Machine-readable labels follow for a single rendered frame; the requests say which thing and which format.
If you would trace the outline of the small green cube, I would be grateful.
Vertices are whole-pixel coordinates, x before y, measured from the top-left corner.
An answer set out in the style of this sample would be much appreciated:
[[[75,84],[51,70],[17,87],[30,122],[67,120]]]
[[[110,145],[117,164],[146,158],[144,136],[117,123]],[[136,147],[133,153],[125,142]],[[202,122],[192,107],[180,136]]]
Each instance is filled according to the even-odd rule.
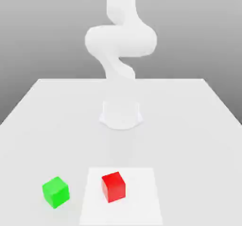
[[[44,183],[42,191],[45,200],[53,209],[70,199],[69,186],[59,176]]]

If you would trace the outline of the small red cube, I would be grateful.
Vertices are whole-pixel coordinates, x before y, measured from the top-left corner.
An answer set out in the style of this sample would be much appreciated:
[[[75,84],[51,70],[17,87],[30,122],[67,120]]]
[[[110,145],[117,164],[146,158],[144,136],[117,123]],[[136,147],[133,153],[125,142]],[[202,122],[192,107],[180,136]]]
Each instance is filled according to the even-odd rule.
[[[108,203],[126,197],[126,184],[119,172],[102,176],[102,191]]]

